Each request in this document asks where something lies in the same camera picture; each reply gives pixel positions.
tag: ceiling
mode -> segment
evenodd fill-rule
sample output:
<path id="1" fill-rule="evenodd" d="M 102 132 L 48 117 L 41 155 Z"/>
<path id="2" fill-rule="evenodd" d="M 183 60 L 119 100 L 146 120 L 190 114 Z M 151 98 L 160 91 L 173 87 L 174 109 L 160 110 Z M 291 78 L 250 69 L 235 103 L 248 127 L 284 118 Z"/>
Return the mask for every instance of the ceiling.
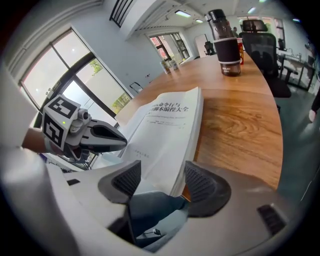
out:
<path id="1" fill-rule="evenodd" d="M 251 14 L 266 15 L 277 18 L 292 18 L 292 14 L 277 0 L 163 0 L 159 6 L 145 19 L 137 31 L 162 27 L 190 28 L 197 25 L 197 19 L 205 22 L 205 14 L 214 9 L 222 9 L 226 16 L 247 15 L 251 7 L 256 10 Z M 181 10 L 191 15 L 186 18 L 175 14 Z"/>

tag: wooden table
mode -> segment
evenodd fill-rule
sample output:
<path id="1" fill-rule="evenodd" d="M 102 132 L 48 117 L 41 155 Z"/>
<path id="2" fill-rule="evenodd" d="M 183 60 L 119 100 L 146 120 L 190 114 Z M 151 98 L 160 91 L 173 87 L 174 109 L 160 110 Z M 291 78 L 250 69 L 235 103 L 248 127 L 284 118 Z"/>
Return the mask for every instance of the wooden table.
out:
<path id="1" fill-rule="evenodd" d="M 194 160 L 256 176 L 276 189 L 283 160 L 280 117 L 265 78 L 246 53 L 237 77 L 222 75 L 216 55 L 161 74 L 115 119 L 123 126 L 159 94 L 195 87 L 202 89 L 204 105 Z M 187 188 L 183 195 L 190 198 Z"/>

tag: person's arm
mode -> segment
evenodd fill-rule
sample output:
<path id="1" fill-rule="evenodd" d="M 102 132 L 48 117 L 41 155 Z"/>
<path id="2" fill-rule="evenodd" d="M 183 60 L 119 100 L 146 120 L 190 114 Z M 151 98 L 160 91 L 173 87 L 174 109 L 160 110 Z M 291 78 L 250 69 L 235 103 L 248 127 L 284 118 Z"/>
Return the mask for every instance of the person's arm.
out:
<path id="1" fill-rule="evenodd" d="M 36 153 L 55 153 L 57 155 L 63 154 L 63 152 L 55 145 L 53 145 L 49 141 L 45 141 L 45 135 L 39 128 L 28 129 L 24 137 L 22 147 L 32 150 Z"/>

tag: book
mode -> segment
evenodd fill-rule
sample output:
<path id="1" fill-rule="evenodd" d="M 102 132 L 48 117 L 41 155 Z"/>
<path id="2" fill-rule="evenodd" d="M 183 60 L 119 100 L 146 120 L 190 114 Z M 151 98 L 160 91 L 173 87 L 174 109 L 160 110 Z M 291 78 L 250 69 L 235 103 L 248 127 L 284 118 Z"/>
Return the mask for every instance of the book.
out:
<path id="1" fill-rule="evenodd" d="M 203 103 L 202 91 L 196 87 L 162 93 L 142 106 L 128 123 L 133 132 L 124 134 L 128 144 L 121 159 L 141 160 L 142 179 L 167 195 L 180 196 L 185 162 L 192 161 L 196 152 Z"/>

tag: chair backrest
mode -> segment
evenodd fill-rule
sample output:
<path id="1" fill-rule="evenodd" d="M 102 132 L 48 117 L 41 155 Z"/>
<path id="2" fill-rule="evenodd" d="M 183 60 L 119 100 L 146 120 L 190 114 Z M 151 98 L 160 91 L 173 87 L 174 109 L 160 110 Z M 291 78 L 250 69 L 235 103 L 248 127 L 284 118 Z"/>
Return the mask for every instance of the chair backrest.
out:
<path id="1" fill-rule="evenodd" d="M 263 21 L 258 19 L 244 20 L 243 30 L 246 31 L 241 33 L 245 51 L 265 76 L 278 76 L 276 37 L 271 33 L 257 33 L 268 31 Z"/>
<path id="2" fill-rule="evenodd" d="M 204 44 L 204 47 L 206 49 L 205 55 L 213 55 L 213 54 L 215 54 L 214 44 L 212 42 L 206 41 L 205 44 Z"/>
<path id="3" fill-rule="evenodd" d="M 266 24 L 260 19 L 245 19 L 242 22 L 243 32 L 267 32 Z"/>
<path id="4" fill-rule="evenodd" d="M 209 50 L 211 50 L 211 49 L 214 48 L 214 44 L 213 44 L 212 42 L 210 42 L 210 41 L 206 41 L 206 42 L 204 43 L 204 47 L 205 47 L 205 49 L 206 49 L 207 51 L 209 51 Z"/>

